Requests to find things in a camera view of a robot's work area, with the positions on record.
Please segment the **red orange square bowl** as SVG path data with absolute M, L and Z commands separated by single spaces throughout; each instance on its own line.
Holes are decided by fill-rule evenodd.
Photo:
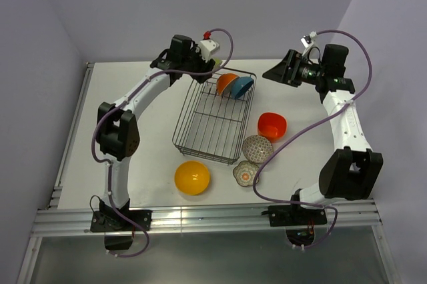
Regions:
M 271 143 L 279 141 L 286 134 L 287 128 L 288 122 L 277 113 L 263 113 L 258 119 L 258 135 L 265 137 Z

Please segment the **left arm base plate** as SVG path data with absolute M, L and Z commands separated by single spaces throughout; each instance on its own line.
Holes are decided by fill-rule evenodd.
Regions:
M 151 226 L 151 210 L 131 210 L 127 212 L 127 218 L 142 227 L 143 230 L 149 231 Z M 117 216 L 115 213 L 110 217 L 100 211 L 93 214 L 91 226 L 89 229 L 92 233 L 111 233 L 121 231 L 138 231 L 138 228 Z

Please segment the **blue ceramic bowl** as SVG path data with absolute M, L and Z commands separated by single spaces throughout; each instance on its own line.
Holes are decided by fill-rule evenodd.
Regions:
M 233 99 L 239 99 L 243 96 L 254 84 L 252 77 L 238 77 L 232 86 L 230 96 Z

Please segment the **orange white round bowl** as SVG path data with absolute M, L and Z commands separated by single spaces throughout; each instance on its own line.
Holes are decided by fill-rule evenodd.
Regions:
M 234 83 L 239 79 L 239 76 L 234 73 L 226 73 L 220 75 L 216 83 L 216 91 L 219 96 L 227 95 L 231 92 Z

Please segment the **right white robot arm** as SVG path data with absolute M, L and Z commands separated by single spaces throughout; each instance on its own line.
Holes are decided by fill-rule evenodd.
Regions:
M 320 63 L 308 61 L 309 51 L 289 50 L 286 56 L 263 74 L 265 79 L 298 87 L 313 85 L 328 114 L 334 152 L 320 171 L 318 182 L 297 191 L 299 201 L 288 211 L 297 224 L 312 215 L 313 204 L 327 206 L 339 199 L 367 199 L 379 176 L 384 160 L 367 142 L 358 112 L 356 90 L 344 76 L 347 47 L 327 44 Z

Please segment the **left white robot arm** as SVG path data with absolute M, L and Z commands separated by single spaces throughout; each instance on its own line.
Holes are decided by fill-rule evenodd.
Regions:
M 106 223 L 115 230 L 125 229 L 130 214 L 127 181 L 131 156 L 140 143 L 137 121 L 154 99 L 170 88 L 182 75 L 203 83 L 209 79 L 216 62 L 212 55 L 220 44 L 206 31 L 195 43 L 184 35 L 174 35 L 170 46 L 149 64 L 144 78 L 115 103 L 102 103 L 97 110 L 97 126 L 91 141 L 91 153 L 98 163 L 106 164 L 105 192 L 102 201 L 110 209 Z

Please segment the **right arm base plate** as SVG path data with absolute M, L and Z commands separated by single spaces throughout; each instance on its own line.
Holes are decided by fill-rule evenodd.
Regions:
M 271 205 L 261 215 L 267 215 L 271 227 L 325 225 L 323 209 L 306 209 L 301 205 Z

